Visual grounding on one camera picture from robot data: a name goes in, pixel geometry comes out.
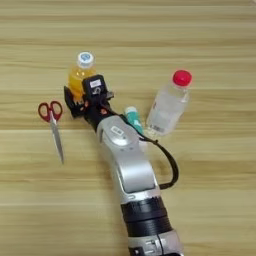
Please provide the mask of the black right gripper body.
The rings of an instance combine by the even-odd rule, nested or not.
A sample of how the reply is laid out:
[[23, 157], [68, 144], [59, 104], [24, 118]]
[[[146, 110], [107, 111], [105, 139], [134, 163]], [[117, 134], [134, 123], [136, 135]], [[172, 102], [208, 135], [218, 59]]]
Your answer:
[[111, 96], [100, 96], [95, 102], [85, 100], [78, 103], [79, 114], [91, 125], [94, 130], [97, 130], [98, 125], [103, 119], [114, 116], [109, 101]]

